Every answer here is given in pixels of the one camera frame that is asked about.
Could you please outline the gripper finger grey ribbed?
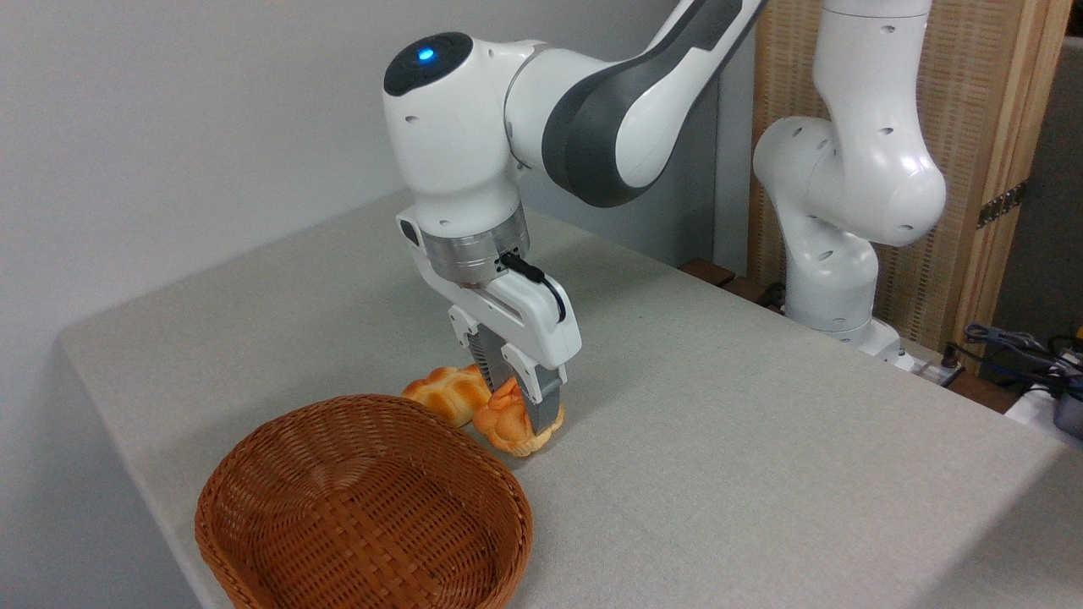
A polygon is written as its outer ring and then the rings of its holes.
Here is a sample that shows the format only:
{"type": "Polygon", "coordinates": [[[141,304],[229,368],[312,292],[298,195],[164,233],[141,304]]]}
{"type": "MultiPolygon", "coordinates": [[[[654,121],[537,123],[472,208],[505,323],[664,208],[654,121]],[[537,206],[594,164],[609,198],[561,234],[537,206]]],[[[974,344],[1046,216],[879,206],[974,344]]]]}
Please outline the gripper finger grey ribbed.
{"type": "Polygon", "coordinates": [[[503,357],[503,337],[457,304],[452,304],[448,316],[457,339],[470,351],[477,370],[495,393],[510,378],[510,363],[503,357]]]}
{"type": "Polygon", "coordinates": [[[546,370],[513,344],[504,344],[500,352],[514,370],[520,393],[525,399],[531,429],[534,433],[544,432],[558,418],[561,386],[566,383],[565,367],[560,365],[557,370],[546,370]]]}

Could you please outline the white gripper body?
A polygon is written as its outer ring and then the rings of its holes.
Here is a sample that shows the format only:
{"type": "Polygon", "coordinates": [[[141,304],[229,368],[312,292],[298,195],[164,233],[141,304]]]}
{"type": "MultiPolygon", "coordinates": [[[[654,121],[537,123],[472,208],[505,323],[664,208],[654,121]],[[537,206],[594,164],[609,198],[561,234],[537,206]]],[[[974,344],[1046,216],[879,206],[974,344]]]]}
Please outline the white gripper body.
{"type": "Polygon", "coordinates": [[[488,327],[546,370],[557,370],[579,352],[579,324],[557,281],[549,278],[553,287],[550,289],[516,270],[504,269],[479,288],[464,288],[436,274],[432,265],[436,257],[426,251],[423,232],[414,218],[397,215],[396,224],[410,243],[414,262],[426,284],[473,322],[488,327]]]}

